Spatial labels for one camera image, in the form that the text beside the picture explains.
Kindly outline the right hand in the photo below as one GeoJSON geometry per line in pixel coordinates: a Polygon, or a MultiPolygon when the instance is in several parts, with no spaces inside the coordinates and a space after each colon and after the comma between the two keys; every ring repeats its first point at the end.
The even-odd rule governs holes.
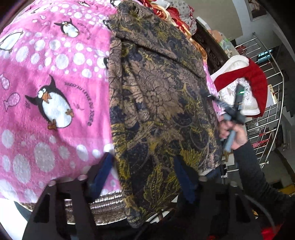
{"type": "Polygon", "coordinates": [[[225,141],[223,148],[226,152],[236,150],[248,142],[244,127],[230,121],[227,114],[221,116],[218,129],[220,138],[225,141]]]}

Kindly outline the right forearm black sleeve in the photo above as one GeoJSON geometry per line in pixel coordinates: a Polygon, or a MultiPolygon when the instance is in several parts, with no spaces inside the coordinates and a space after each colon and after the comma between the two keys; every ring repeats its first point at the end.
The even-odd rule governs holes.
{"type": "Polygon", "coordinates": [[[283,194],[266,181],[250,142],[233,151],[246,195],[260,203],[281,228],[275,239],[294,237],[294,196],[283,194]]]}

